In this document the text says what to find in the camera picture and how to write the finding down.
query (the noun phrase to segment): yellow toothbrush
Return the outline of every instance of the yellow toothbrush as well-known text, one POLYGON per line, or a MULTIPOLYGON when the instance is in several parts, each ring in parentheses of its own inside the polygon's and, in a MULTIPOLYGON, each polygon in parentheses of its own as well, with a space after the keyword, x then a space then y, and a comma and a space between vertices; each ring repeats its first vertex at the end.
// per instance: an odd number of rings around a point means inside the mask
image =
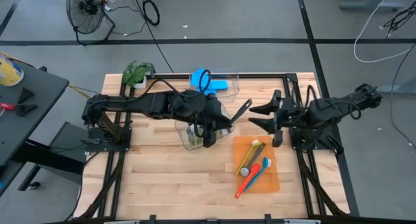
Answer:
POLYGON ((252 147, 250 148, 250 150, 248 151, 248 153, 246 154, 246 157, 244 157, 244 160, 241 162, 241 165, 239 167, 239 169, 237 170, 235 175, 238 175, 240 173, 241 168, 243 167, 243 165, 246 163, 248 156, 250 155, 250 153, 253 151, 253 149, 258 148, 259 146, 261 146, 262 143, 259 140, 253 140, 252 142, 252 147))

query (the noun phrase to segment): white cable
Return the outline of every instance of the white cable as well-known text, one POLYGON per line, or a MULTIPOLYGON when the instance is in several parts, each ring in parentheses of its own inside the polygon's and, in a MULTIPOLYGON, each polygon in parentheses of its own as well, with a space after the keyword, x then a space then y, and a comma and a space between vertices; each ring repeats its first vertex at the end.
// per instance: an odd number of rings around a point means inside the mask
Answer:
POLYGON ((380 5, 381 5, 384 1, 385 1, 385 0, 382 0, 380 3, 378 3, 378 6, 377 6, 377 7, 374 9, 374 11, 371 13, 371 15, 370 15, 369 19, 368 19, 368 20, 367 20, 367 22, 364 24, 363 30, 361 30, 360 34, 358 35, 357 39, 356 39, 356 40, 355 40, 355 42, 354 42, 354 56, 355 56, 355 58, 356 58, 358 61, 360 61, 360 62, 363 62, 363 63, 373 63, 373 62, 379 62, 379 61, 383 61, 383 60, 387 60, 387 59, 390 59, 390 58, 394 58, 394 57, 397 57, 397 56, 403 55, 403 54, 407 53, 407 52, 410 50, 410 49, 407 49, 407 50, 405 50, 405 51, 403 51, 403 52, 401 52, 401 53, 399 53, 399 54, 397 54, 397 55, 392 55, 392 56, 385 57, 385 58, 380 58, 380 59, 377 59, 377 60, 370 60, 370 61, 366 61, 366 60, 361 60, 361 59, 359 59, 359 58, 358 58, 358 56, 357 56, 357 52, 356 52, 356 45, 357 45, 357 41, 358 41, 358 39, 361 37, 361 35, 363 34, 363 32, 364 32, 365 28, 367 27, 367 25, 369 24, 369 21, 370 21, 370 19, 371 19, 372 15, 374 15, 374 13, 376 13, 376 11, 378 10, 378 8, 380 7, 380 5))

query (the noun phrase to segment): potted plant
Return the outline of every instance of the potted plant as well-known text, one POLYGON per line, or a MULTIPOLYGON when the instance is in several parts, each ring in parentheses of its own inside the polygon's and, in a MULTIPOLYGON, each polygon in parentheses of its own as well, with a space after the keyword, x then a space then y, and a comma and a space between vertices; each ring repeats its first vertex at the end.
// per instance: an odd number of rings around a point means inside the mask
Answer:
POLYGON ((150 75, 154 70, 153 64, 143 62, 137 64, 136 60, 132 61, 123 72, 122 83, 132 88, 145 88, 146 75, 150 75))

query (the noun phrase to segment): blue toothbrush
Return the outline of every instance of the blue toothbrush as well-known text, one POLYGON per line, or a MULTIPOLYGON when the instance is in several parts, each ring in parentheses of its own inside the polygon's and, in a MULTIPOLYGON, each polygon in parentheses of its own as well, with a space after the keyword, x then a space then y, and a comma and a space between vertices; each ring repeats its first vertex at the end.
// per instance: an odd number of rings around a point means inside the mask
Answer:
POLYGON ((255 180, 262 174, 262 172, 267 168, 272 166, 272 161, 268 159, 267 157, 263 158, 263 168, 259 171, 259 173, 247 184, 246 189, 244 191, 247 191, 247 189, 255 182, 255 180))

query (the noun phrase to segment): gray floor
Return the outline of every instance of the gray floor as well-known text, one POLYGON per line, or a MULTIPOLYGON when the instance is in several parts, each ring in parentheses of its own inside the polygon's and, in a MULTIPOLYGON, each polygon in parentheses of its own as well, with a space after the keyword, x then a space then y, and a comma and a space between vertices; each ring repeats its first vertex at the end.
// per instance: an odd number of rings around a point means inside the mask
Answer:
MULTIPOLYGON (((161 24, 152 29, 156 38, 306 38, 297 0, 154 0, 161 11, 161 24)), ((367 20, 368 12, 338 9, 340 1, 304 0, 315 38, 355 38, 367 20)), ((409 6, 414 0, 395 0, 409 6)), ((13 0, 0 0, 0 21, 13 0)), ((74 40, 66 18, 66 0, 21 0, 1 41, 74 40)), ((131 0, 117 0, 117 5, 131 5, 131 0)), ((383 38, 380 26, 395 13, 374 16, 363 38, 383 38)), ((137 13, 121 9, 111 13, 118 32, 136 31, 142 24, 137 13)), ((392 38, 414 38, 415 20, 392 38)), ((82 39, 100 39, 108 26, 102 23, 94 34, 82 39)), ((112 35, 111 39, 150 39, 147 29, 129 38, 112 35)), ((410 45, 358 45, 362 59, 376 59, 409 48, 410 45)), ((389 85, 402 57, 362 64, 355 60, 352 45, 317 45, 330 94, 342 96, 363 82, 389 85)), ((237 69, 239 71, 315 71, 307 44, 194 44, 161 45, 176 72, 198 68, 237 69)), ((153 62, 159 73, 169 72, 154 45, 0 46, 35 66, 47 66, 50 73, 64 77, 74 85, 100 90, 106 73, 121 73, 132 60, 153 62)), ((416 76, 410 55, 398 78, 402 84, 416 76)), ((416 100, 410 95, 394 96, 397 125, 414 138, 416 100)), ((381 107, 366 110, 354 121, 340 124, 341 137, 350 169, 360 214, 368 217, 416 219, 416 153, 397 133, 389 119, 387 95, 381 107)), ((66 90, 32 135, 33 140, 49 143, 59 127, 69 121, 82 126, 85 100, 66 90)), ((17 185, 27 173, 19 174, 0 199, 0 216, 5 223, 44 223, 59 221, 72 210, 79 185, 42 170, 36 180, 42 188, 18 192, 17 185)))

